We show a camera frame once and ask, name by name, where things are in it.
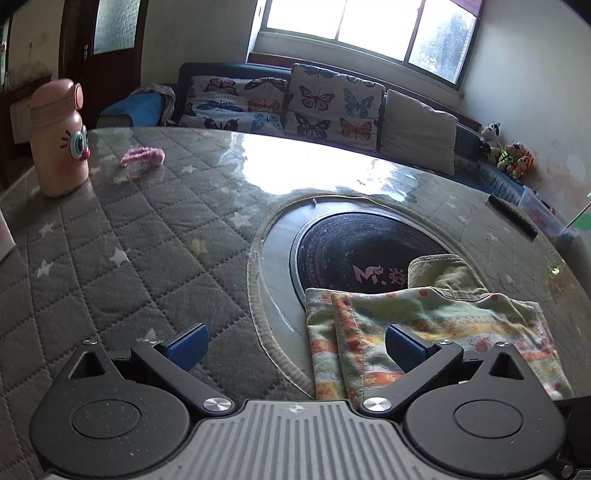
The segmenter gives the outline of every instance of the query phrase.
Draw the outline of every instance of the blue gripper pad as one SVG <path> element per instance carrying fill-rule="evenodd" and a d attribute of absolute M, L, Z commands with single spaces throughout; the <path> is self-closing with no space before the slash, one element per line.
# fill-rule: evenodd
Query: blue gripper pad
<path fill-rule="evenodd" d="M 190 371 L 207 353 L 209 333 L 198 323 L 159 345 L 161 353 L 186 372 Z"/>
<path fill-rule="evenodd" d="M 390 325 L 386 330 L 386 351 L 408 373 L 432 356 L 437 347 L 401 325 Z"/>

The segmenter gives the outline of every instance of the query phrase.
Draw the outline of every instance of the metal screw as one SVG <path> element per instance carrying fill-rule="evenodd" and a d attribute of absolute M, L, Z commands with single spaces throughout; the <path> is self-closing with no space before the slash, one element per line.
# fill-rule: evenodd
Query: metal screw
<path fill-rule="evenodd" d="M 562 478 L 570 478 L 570 476 L 573 474 L 573 471 L 574 469 L 572 465 L 565 465 L 561 472 Z"/>
<path fill-rule="evenodd" d="M 207 411 L 226 411 L 232 408 L 232 402 L 227 398 L 212 397 L 203 402 L 203 408 Z"/>
<path fill-rule="evenodd" d="M 375 412 L 388 411 L 392 408 L 392 402 L 383 397 L 370 397 L 363 401 L 363 407 Z"/>

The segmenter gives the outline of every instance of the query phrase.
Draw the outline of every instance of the beige cushion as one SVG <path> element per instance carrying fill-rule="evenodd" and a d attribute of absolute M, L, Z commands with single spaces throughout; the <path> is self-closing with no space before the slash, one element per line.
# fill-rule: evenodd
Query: beige cushion
<path fill-rule="evenodd" d="M 388 90 L 379 152 L 453 175 L 457 118 Z"/>

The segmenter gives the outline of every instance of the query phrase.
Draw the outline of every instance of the cartoon eyes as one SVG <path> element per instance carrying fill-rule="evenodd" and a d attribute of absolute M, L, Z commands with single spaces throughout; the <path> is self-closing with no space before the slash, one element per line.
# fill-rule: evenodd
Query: cartoon eyes
<path fill-rule="evenodd" d="M 72 154 L 72 157 L 76 160 L 81 159 L 85 150 L 88 148 L 86 126 L 82 125 L 82 130 L 76 130 L 73 134 L 71 134 L 69 130 L 66 130 L 66 133 L 68 136 L 61 138 L 66 143 L 61 145 L 60 148 L 70 147 L 70 154 Z"/>

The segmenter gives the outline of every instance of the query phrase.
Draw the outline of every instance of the wooden door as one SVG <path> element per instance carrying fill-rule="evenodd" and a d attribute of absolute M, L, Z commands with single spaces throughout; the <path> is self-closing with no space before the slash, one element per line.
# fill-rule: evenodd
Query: wooden door
<path fill-rule="evenodd" d="M 82 84 L 82 118 L 96 126 L 99 113 L 139 86 L 148 0 L 68 0 L 60 53 L 64 72 Z"/>

